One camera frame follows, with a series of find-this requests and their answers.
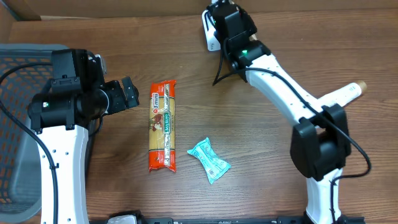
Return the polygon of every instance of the wooden surface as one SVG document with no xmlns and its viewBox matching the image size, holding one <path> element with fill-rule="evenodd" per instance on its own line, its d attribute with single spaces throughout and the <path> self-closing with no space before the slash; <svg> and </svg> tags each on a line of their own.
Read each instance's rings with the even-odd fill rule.
<svg viewBox="0 0 398 224">
<path fill-rule="evenodd" d="M 340 208 L 369 223 L 398 222 L 398 9 L 252 17 L 257 37 L 314 96 L 356 80 L 368 84 L 346 112 L 350 134 L 374 169 L 365 178 L 341 181 Z M 134 209 L 172 218 L 261 218 L 305 210 L 305 179 L 289 155 L 291 127 L 238 77 L 211 86 L 219 53 L 207 52 L 199 16 L 18 22 L 10 42 L 90 49 L 106 59 L 106 80 L 130 76 L 140 91 L 140 106 L 105 117 L 96 138 L 86 183 L 90 219 Z M 177 79 L 177 173 L 148 173 L 149 88 L 168 79 Z M 213 185 L 186 153 L 205 137 L 232 165 Z M 353 149 L 345 174 L 365 168 Z"/>
<path fill-rule="evenodd" d="M 0 4 L 0 44 L 8 42 L 8 37 L 13 22 L 15 22 L 15 19 L 11 16 L 7 9 Z"/>
<path fill-rule="evenodd" d="M 40 20 L 40 16 L 34 12 L 25 0 L 3 0 L 23 21 Z"/>
<path fill-rule="evenodd" d="M 31 17 L 132 17 L 199 15 L 210 0 L 6 0 Z M 247 12 L 377 9 L 398 7 L 396 0 L 236 0 Z"/>
</svg>

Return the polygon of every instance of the teal snack wrapper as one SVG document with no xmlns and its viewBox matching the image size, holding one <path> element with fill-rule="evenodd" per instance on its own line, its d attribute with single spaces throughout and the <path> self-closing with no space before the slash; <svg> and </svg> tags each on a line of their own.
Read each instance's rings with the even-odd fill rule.
<svg viewBox="0 0 398 224">
<path fill-rule="evenodd" d="M 231 165 L 218 158 L 211 148 L 209 138 L 199 142 L 193 149 L 188 150 L 187 153 L 200 160 L 203 168 L 205 168 L 210 184 L 213 184 L 214 181 L 222 177 L 231 168 Z"/>
</svg>

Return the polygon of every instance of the wooden table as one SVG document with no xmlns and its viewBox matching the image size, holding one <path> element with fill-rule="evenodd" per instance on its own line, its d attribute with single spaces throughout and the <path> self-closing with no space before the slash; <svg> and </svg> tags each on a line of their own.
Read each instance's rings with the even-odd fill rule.
<svg viewBox="0 0 398 224">
<path fill-rule="evenodd" d="M 365 178 L 341 182 L 340 207 L 369 223 L 398 222 L 398 10 L 252 17 L 259 39 L 314 96 L 356 80 L 368 84 L 346 112 L 350 134 L 374 168 Z M 237 76 L 211 86 L 219 53 L 206 50 L 200 16 L 18 22 L 9 40 L 89 49 L 106 59 L 106 80 L 130 76 L 140 91 L 140 106 L 105 117 L 96 138 L 86 183 L 90 219 L 135 209 L 172 218 L 261 218 L 305 210 L 305 179 L 290 160 L 291 127 Z M 168 79 L 178 81 L 177 173 L 148 173 L 149 87 Z M 213 185 L 187 154 L 205 137 L 232 165 Z M 365 168 L 353 149 L 345 174 Z"/>
</svg>

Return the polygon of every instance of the plastic wrapper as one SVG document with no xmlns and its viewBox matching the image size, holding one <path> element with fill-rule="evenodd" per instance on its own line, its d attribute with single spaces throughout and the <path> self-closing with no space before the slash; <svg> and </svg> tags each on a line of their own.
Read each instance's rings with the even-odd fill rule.
<svg viewBox="0 0 398 224">
<path fill-rule="evenodd" d="M 175 168 L 175 80 L 150 87 L 149 172 Z"/>
<path fill-rule="evenodd" d="M 205 168 L 210 184 L 213 184 L 214 181 L 222 177 L 231 168 L 231 165 L 218 158 L 213 148 L 211 148 L 209 138 L 199 142 L 193 149 L 187 152 L 200 160 L 203 168 Z"/>
</svg>

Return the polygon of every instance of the spaghetti package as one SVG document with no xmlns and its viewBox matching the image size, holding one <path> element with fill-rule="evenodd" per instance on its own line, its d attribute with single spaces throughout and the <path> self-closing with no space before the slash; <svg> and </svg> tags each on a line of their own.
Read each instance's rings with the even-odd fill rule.
<svg viewBox="0 0 398 224">
<path fill-rule="evenodd" d="M 175 168 L 175 80 L 153 83 L 150 87 L 149 172 Z"/>
</svg>

